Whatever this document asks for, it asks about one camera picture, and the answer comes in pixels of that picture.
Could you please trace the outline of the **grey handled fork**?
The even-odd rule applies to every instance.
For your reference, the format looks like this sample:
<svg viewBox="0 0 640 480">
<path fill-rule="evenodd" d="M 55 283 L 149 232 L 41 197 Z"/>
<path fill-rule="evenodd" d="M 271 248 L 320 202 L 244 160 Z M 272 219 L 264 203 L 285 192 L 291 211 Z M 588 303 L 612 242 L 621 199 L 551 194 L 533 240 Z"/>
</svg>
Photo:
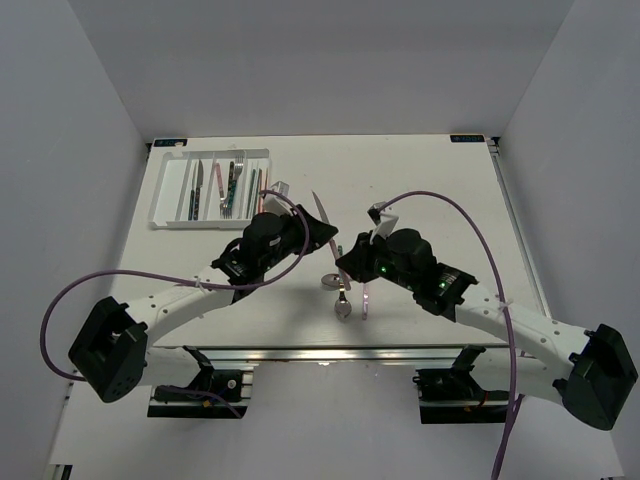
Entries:
<svg viewBox="0 0 640 480">
<path fill-rule="evenodd" d="M 235 167 L 236 167 L 235 162 L 231 161 L 229 164 L 229 171 L 228 171 L 227 192 L 226 192 L 226 196 L 222 204 L 222 210 L 221 210 L 221 214 L 224 219 L 228 219 L 231 217 L 231 212 L 232 212 L 231 204 L 233 202 L 234 185 L 235 185 Z"/>
</svg>

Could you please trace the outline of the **green handled fork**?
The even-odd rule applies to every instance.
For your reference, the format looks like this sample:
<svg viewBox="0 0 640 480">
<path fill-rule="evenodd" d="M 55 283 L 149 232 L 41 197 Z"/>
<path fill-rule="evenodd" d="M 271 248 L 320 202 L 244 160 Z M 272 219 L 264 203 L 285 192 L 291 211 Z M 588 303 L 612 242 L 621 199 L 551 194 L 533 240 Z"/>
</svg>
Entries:
<svg viewBox="0 0 640 480">
<path fill-rule="evenodd" d="M 238 181 L 244 168 L 244 160 L 245 160 L 245 155 L 243 153 L 238 153 L 235 159 L 233 160 L 236 164 L 236 167 L 235 167 L 234 195 L 233 195 L 233 202 L 231 204 L 232 211 L 233 211 L 233 204 L 234 204 L 234 198 L 237 190 Z"/>
</svg>

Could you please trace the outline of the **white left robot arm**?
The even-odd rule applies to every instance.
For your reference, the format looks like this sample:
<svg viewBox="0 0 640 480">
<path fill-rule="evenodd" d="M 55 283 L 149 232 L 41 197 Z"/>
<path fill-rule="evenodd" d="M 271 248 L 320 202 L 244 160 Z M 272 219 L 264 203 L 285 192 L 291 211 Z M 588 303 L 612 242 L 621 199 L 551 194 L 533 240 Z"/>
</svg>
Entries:
<svg viewBox="0 0 640 480">
<path fill-rule="evenodd" d="M 210 311 L 251 295 L 266 273 L 290 255 L 308 255 L 328 244 L 336 227 L 303 207 L 260 213 L 241 237 L 187 284 L 145 298 L 97 302 L 74 340 L 69 358 L 105 403 L 137 386 L 180 389 L 199 399 L 213 388 L 214 368 L 193 346 L 164 348 L 156 341 Z"/>
</svg>

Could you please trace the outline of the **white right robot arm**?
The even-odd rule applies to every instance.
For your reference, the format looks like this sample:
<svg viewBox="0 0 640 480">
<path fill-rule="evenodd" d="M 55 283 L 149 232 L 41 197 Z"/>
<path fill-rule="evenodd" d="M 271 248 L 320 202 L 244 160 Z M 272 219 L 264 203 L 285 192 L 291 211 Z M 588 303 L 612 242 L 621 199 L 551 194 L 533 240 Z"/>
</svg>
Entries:
<svg viewBox="0 0 640 480">
<path fill-rule="evenodd" d="M 472 399 L 514 386 L 521 395 L 561 405 L 584 424 L 609 431 L 638 379 L 617 330 L 604 324 L 587 330 L 502 303 L 472 275 L 437 261 L 413 229 L 386 238 L 361 233 L 336 265 L 359 283 L 387 280 L 410 291 L 430 314 L 513 341 L 525 353 L 468 345 L 439 380 L 428 381 L 430 395 L 456 392 Z"/>
</svg>

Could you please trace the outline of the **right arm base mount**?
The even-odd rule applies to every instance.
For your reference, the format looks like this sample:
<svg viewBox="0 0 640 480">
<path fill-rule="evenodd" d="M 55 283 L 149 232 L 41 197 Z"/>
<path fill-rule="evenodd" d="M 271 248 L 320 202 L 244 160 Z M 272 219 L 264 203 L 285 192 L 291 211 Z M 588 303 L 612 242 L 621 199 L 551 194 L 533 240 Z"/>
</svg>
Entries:
<svg viewBox="0 0 640 480">
<path fill-rule="evenodd" d="M 418 369 L 412 381 L 417 388 L 423 425 L 498 424 L 506 421 L 508 393 L 484 390 L 471 377 L 473 361 L 487 351 L 466 346 L 446 368 Z"/>
</svg>

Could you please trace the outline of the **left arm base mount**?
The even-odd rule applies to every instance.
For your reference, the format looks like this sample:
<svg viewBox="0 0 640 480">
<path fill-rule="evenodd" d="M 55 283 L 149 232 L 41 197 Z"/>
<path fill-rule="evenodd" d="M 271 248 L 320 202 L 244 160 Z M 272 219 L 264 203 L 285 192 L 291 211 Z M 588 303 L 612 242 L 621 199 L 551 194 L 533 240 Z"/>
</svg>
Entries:
<svg viewBox="0 0 640 480">
<path fill-rule="evenodd" d="M 254 367 L 238 362 L 155 366 L 141 384 L 151 388 L 149 418 L 241 419 L 252 396 Z"/>
</svg>

